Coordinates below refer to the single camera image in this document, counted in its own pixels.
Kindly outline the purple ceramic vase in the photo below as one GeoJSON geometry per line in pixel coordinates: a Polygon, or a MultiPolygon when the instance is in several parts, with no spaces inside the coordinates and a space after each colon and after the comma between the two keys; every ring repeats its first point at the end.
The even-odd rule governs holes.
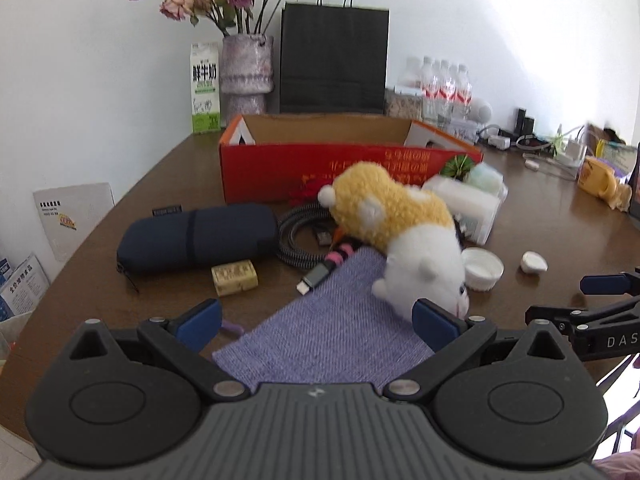
{"type": "Polygon", "coordinates": [[[237,34],[224,38],[220,55],[222,124],[238,115],[261,115],[273,92],[273,38],[237,34]]]}

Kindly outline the white green milk carton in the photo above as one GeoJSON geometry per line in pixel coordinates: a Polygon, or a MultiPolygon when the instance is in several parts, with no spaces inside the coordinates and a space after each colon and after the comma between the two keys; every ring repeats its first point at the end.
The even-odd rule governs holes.
{"type": "Polygon", "coordinates": [[[221,126],[218,60],[218,44],[192,44],[191,118],[194,134],[216,131],[221,126]]]}

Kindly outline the black paper bag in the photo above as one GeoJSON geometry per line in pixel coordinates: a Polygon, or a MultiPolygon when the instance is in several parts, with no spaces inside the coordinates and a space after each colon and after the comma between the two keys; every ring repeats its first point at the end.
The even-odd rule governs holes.
{"type": "Polygon", "coordinates": [[[282,10],[282,114],[384,113],[390,11],[354,0],[288,3],[282,10]]]}

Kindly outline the navy zipper pouch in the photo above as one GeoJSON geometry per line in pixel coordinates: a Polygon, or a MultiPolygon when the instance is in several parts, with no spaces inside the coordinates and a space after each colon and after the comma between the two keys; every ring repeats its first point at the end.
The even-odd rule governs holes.
{"type": "Polygon", "coordinates": [[[130,224],[116,250],[116,270],[138,276],[212,268],[273,257],[278,219],[267,205],[235,204],[163,214],[130,224]]]}

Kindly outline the yellow white plush hamster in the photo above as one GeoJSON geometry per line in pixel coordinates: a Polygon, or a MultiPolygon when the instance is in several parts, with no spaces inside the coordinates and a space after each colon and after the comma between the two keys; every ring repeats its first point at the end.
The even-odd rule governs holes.
{"type": "Polygon", "coordinates": [[[431,191],[404,185],[374,162],[357,162],[318,193],[318,202],[348,236],[386,258],[372,294],[406,321],[426,299],[456,318],[465,318],[462,248],[454,217],[431,191]]]}

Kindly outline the yellow tape dispenser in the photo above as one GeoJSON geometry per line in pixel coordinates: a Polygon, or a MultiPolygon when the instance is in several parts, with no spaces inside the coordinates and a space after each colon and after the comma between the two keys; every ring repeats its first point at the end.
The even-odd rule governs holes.
{"type": "Polygon", "coordinates": [[[597,157],[586,156],[578,176],[578,188],[603,200],[612,210],[629,209],[631,187],[615,175],[615,171],[597,157]]]}

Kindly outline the white round speaker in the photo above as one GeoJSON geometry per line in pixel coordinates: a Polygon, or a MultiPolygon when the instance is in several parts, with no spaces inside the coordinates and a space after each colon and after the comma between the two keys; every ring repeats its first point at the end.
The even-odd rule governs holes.
{"type": "Polygon", "coordinates": [[[474,98],[470,103],[469,120],[478,124],[486,125],[491,121],[492,107],[483,99],[474,98]]]}

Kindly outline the red orange cardboard box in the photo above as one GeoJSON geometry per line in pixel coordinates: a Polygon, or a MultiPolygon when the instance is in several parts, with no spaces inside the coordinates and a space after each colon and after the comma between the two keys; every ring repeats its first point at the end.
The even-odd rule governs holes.
{"type": "Polygon", "coordinates": [[[314,200],[356,162],[375,162],[402,184],[421,185],[474,145],[417,120],[382,115],[236,116],[219,140],[227,203],[314,200]]]}

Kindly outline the large white bottle cap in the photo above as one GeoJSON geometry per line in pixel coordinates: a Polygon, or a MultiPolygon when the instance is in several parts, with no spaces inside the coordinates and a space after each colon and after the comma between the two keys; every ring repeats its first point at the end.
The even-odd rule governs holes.
{"type": "Polygon", "coordinates": [[[470,247],[461,253],[465,270],[465,285],[476,292],[489,292],[503,276],[501,259],[489,250],[470,247]]]}

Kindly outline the green watermelon ornament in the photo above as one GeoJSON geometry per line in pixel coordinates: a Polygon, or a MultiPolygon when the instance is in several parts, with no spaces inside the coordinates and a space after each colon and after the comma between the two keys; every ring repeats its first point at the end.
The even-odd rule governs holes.
{"type": "Polygon", "coordinates": [[[454,180],[463,181],[475,167],[475,162],[468,155],[456,155],[445,162],[440,175],[454,180]]]}

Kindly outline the clear jar of seeds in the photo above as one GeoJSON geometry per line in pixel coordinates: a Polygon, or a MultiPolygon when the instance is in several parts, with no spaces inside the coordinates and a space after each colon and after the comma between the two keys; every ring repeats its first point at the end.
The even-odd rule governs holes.
{"type": "Polygon", "coordinates": [[[384,94],[384,114],[388,117],[421,120],[423,94],[419,88],[387,88],[384,94]]]}

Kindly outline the small gold box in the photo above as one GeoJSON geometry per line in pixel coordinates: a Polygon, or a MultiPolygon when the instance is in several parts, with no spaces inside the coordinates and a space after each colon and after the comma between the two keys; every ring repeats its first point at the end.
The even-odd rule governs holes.
{"type": "Polygon", "coordinates": [[[212,278],[219,297],[246,292],[259,285],[257,273],[250,260],[213,266],[212,278]]]}

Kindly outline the pack of water bottles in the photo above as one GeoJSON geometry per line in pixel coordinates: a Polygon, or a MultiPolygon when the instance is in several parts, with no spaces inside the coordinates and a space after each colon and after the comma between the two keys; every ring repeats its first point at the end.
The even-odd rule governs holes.
{"type": "Polygon", "coordinates": [[[395,90],[418,98],[421,118],[426,122],[439,119],[468,119],[471,115],[472,84],[464,64],[451,64],[430,56],[408,58],[395,90]]]}

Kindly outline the purple knitted cloth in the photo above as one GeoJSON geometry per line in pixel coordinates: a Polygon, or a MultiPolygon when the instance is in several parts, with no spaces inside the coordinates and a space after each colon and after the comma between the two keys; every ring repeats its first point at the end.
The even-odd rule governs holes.
{"type": "Polygon", "coordinates": [[[372,295],[385,259],[361,248],[313,292],[213,353],[213,361],[256,389],[263,382],[388,382],[433,351],[386,302],[372,295]]]}

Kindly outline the blue white brochures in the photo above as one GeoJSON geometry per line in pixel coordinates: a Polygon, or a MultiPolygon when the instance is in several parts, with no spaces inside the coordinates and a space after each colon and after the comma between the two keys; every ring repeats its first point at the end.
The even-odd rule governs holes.
{"type": "Polygon", "coordinates": [[[35,310],[50,282],[35,254],[30,254],[1,284],[2,322],[35,310]]]}

